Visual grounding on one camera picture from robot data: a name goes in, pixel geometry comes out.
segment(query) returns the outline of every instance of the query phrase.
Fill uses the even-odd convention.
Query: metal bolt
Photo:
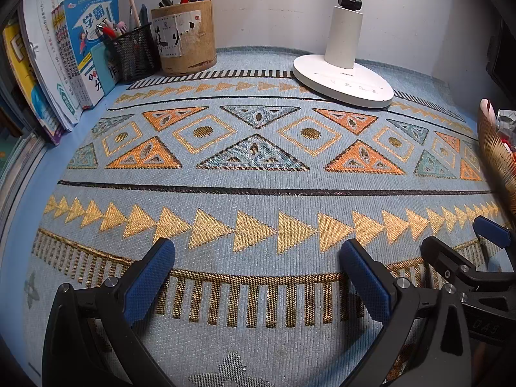
[[[443,288],[446,290],[448,294],[455,294],[455,292],[457,291],[455,285],[452,285],[450,283],[444,284]]]
[[[118,284],[118,278],[116,276],[110,276],[108,279],[104,281],[104,285],[108,287],[113,287]]]
[[[410,281],[407,278],[398,278],[396,284],[403,289],[407,289],[410,286]]]
[[[65,282],[64,284],[61,284],[61,285],[59,286],[59,292],[61,292],[61,293],[65,293],[65,292],[66,292],[66,291],[68,291],[69,289],[70,289],[70,284],[68,284],[68,283],[66,283],[66,282]]]

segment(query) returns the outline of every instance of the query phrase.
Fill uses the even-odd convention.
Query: black mesh pen holder
[[[109,47],[119,61],[120,81],[124,84],[141,80],[161,69],[150,23],[117,37]]]

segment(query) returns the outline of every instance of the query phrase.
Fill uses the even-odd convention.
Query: white lamp base
[[[360,64],[339,68],[324,55],[303,55],[293,62],[293,74],[306,87],[344,103],[363,108],[387,107],[394,92],[382,77]]]

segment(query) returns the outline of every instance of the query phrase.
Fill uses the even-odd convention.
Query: wooden pen holder
[[[154,8],[151,15],[165,74],[185,76],[217,63],[211,0]]]

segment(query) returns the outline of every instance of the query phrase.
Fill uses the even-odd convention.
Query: blue gripper pad
[[[166,240],[127,290],[124,317],[130,326],[145,317],[161,285],[174,266],[174,260],[174,243]]]
[[[371,318],[376,322],[388,322],[391,318],[389,293],[349,240],[342,244],[340,262]]]
[[[501,249],[511,245],[510,231],[481,215],[473,221],[473,230]]]

